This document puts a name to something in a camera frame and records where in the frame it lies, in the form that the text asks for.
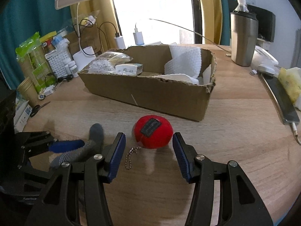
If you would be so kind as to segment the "grey sock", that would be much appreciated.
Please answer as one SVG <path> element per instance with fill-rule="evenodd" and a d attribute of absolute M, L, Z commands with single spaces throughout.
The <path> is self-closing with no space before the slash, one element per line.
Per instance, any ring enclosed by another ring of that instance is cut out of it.
<path fill-rule="evenodd" d="M 93 124 L 89 130 L 89 140 L 81 148 L 64 152 L 55 157 L 49 164 L 50 168 L 58 168 L 62 162 L 85 162 L 91 156 L 102 153 L 104 148 L 104 130 L 99 123 Z"/>

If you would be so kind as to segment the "red plush ball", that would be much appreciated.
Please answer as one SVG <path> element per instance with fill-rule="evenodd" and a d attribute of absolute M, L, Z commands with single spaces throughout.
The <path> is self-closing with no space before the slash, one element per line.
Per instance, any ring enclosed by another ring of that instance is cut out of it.
<path fill-rule="evenodd" d="M 158 149 L 169 144 L 173 136 L 170 122 L 158 115 L 146 115 L 134 125 L 134 136 L 139 146 L 146 149 Z"/>

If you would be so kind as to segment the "cotton swab pack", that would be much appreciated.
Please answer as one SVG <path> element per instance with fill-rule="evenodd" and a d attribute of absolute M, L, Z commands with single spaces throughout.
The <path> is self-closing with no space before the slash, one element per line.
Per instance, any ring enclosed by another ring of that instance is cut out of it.
<path fill-rule="evenodd" d="M 105 60 L 112 64 L 126 64 L 133 61 L 133 58 L 127 54 L 113 51 L 106 51 L 96 57 L 96 60 Z"/>

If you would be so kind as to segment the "tissue packet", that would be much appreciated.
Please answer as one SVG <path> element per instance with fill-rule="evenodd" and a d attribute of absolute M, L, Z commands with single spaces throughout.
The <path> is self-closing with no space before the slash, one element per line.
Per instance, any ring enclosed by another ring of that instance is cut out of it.
<path fill-rule="evenodd" d="M 127 63 L 115 66 L 115 71 L 119 75 L 137 76 L 143 72 L 143 65 L 140 63 Z"/>

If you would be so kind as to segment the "white textured cloth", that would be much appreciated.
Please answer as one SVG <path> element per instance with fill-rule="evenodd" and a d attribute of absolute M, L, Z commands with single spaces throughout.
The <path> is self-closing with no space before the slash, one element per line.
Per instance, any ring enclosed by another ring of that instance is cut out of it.
<path fill-rule="evenodd" d="M 171 44 L 172 59 L 164 65 L 164 75 L 156 76 L 166 80 L 175 80 L 193 85 L 210 83 L 211 64 L 201 73 L 202 57 L 200 47 Z"/>

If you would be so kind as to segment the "bubble wrap piece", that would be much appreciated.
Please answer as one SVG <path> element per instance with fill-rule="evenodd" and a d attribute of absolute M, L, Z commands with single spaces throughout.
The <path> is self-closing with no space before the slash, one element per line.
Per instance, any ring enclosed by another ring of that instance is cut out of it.
<path fill-rule="evenodd" d="M 96 60 L 90 63 L 89 73 L 116 73 L 114 65 L 107 60 Z"/>

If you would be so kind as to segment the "black scissors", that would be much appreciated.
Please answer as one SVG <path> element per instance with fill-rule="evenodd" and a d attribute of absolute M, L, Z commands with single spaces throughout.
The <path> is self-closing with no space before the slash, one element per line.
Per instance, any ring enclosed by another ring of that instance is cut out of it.
<path fill-rule="evenodd" d="M 38 113 L 38 111 L 39 111 L 41 108 L 45 107 L 45 106 L 48 105 L 49 103 L 50 103 L 50 102 L 44 103 L 44 104 L 42 104 L 42 105 L 36 105 L 36 106 L 32 109 L 32 112 L 31 112 L 31 114 L 30 114 L 30 117 L 34 117 L 34 116 Z"/>

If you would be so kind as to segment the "white pill bottle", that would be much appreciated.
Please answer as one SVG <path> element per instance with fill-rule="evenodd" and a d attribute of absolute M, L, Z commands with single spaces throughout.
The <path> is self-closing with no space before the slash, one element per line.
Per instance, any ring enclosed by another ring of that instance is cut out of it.
<path fill-rule="evenodd" d="M 69 70 L 72 73 L 73 77 L 77 78 L 79 75 L 78 75 L 78 67 L 77 67 L 75 61 L 70 61 L 68 63 L 68 66 L 69 66 Z"/>
<path fill-rule="evenodd" d="M 70 71 L 70 68 L 68 66 L 68 63 L 64 64 L 64 68 L 65 68 L 65 71 L 68 75 L 72 75 L 72 72 Z"/>

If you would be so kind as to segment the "white perforated basket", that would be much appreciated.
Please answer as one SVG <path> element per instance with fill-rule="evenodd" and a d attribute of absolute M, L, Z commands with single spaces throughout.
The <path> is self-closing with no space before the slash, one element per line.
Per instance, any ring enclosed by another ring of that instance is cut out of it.
<path fill-rule="evenodd" d="M 45 54 L 45 59 L 48 61 L 52 71 L 56 74 L 58 78 L 67 75 L 64 60 L 65 59 L 71 60 L 71 54 L 68 48 L 61 52 L 58 52 L 57 50 L 53 50 Z"/>

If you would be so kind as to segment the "brown cardboard box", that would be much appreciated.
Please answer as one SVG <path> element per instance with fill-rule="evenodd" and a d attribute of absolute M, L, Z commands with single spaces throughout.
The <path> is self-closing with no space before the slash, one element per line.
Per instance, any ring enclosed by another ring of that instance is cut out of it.
<path fill-rule="evenodd" d="M 164 73 L 164 65 L 172 59 L 168 45 L 134 46 L 118 49 L 143 65 L 144 73 L 125 76 L 111 73 L 88 73 L 88 68 L 79 72 L 86 88 L 93 94 L 123 103 L 170 114 L 189 120 L 203 120 L 211 93 L 215 86 L 216 59 L 207 49 L 201 51 L 203 73 L 210 69 L 210 82 L 205 85 L 165 80 L 151 76 Z"/>

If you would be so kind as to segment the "white desk lamp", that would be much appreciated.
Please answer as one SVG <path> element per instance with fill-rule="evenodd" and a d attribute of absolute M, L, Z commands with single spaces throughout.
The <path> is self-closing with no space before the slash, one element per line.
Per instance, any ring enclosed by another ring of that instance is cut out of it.
<path fill-rule="evenodd" d="M 79 21 L 79 5 L 81 2 L 91 1 L 91 0 L 55 0 L 55 9 L 59 10 L 65 7 L 69 7 L 71 5 L 77 4 L 77 16 L 76 16 L 76 32 L 78 37 L 79 49 L 77 52 L 78 56 L 75 57 L 75 63 L 77 64 L 78 70 L 81 71 L 85 68 L 94 58 L 96 58 L 95 54 L 85 53 L 81 47 L 81 30 L 80 30 L 80 21 Z"/>

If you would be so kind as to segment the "green paper cup package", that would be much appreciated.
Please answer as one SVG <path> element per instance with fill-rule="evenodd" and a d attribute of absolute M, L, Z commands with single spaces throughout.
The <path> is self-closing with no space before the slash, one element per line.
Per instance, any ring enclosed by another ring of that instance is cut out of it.
<path fill-rule="evenodd" d="M 33 82 L 36 91 L 39 93 L 42 89 L 54 85 L 56 77 L 45 58 L 45 52 L 40 42 L 39 32 L 35 32 L 19 47 L 15 48 L 16 60 L 24 74 Z"/>

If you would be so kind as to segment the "black smartphone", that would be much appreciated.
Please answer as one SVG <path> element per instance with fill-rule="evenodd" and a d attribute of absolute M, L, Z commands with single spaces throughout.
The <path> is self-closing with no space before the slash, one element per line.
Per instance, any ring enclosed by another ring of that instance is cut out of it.
<path fill-rule="evenodd" d="M 280 81 L 276 77 L 264 73 L 261 73 L 259 78 L 270 95 L 281 122 L 284 125 L 298 125 L 300 119 L 297 111 Z"/>

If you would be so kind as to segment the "white charger left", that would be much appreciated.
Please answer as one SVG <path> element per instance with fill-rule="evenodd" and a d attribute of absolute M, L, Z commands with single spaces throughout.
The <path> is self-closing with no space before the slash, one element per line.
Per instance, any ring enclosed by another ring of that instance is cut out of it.
<path fill-rule="evenodd" d="M 115 39 L 115 43 L 116 43 L 118 49 L 122 49 L 122 50 L 126 49 L 123 36 L 120 36 L 120 34 L 117 32 L 117 33 L 115 33 L 114 39 Z"/>

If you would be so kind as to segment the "white charger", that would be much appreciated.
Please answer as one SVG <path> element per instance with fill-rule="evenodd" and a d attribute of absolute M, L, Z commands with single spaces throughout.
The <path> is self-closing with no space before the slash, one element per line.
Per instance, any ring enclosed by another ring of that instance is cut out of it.
<path fill-rule="evenodd" d="M 120 36 L 120 34 L 117 32 L 117 33 L 115 33 L 114 39 L 115 39 L 115 43 L 116 43 L 118 49 L 122 49 L 122 50 L 126 49 L 123 36 Z"/>
<path fill-rule="evenodd" d="M 133 36 L 134 36 L 134 40 L 135 40 L 136 45 L 138 45 L 138 46 L 144 45 L 143 34 L 142 34 L 141 31 L 138 30 L 137 24 L 135 24 Z"/>

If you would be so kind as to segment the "white charger right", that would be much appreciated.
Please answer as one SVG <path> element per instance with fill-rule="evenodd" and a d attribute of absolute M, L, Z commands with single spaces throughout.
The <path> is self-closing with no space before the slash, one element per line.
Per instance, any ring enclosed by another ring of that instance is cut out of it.
<path fill-rule="evenodd" d="M 133 36 L 134 36 L 134 40 L 135 40 L 136 45 L 138 45 L 138 46 L 144 45 L 143 34 L 142 34 L 141 31 L 138 30 L 137 24 L 135 24 Z"/>

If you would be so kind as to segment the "yellow plastic bag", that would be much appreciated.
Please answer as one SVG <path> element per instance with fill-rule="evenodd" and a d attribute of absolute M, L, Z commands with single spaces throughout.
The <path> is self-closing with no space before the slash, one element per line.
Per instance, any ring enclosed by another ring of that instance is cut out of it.
<path fill-rule="evenodd" d="M 287 92 L 293 105 L 300 109 L 300 68 L 281 68 L 277 78 Z"/>

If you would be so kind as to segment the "white lidded container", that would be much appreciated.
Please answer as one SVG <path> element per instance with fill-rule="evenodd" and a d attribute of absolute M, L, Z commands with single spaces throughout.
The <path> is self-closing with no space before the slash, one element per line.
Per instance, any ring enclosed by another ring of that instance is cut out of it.
<path fill-rule="evenodd" d="M 251 62 L 251 69 L 267 75 L 275 75 L 279 62 L 268 51 L 256 45 Z"/>

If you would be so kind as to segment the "steel travel tumbler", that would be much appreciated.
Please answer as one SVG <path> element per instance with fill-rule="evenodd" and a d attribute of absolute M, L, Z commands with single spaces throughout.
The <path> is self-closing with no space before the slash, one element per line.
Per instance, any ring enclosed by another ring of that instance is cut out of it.
<path fill-rule="evenodd" d="M 250 12 L 233 11 L 231 19 L 231 59 L 239 66 L 251 66 L 258 38 L 258 20 Z"/>

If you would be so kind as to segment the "black computer monitor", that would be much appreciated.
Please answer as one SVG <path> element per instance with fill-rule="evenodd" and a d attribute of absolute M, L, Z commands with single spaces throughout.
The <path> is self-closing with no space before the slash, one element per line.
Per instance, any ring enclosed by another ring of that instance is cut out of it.
<path fill-rule="evenodd" d="M 274 42 L 275 35 L 275 15 L 263 8 L 253 5 L 247 5 L 248 10 L 256 15 L 258 19 L 258 37 L 268 41 Z"/>

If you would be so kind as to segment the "clear water bottle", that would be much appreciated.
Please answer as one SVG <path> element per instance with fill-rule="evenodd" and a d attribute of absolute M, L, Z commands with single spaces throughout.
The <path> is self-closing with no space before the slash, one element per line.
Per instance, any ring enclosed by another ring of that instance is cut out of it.
<path fill-rule="evenodd" d="M 247 12 L 249 13 L 249 10 L 247 8 L 246 0 L 237 0 L 237 7 L 234 9 L 233 12 Z"/>

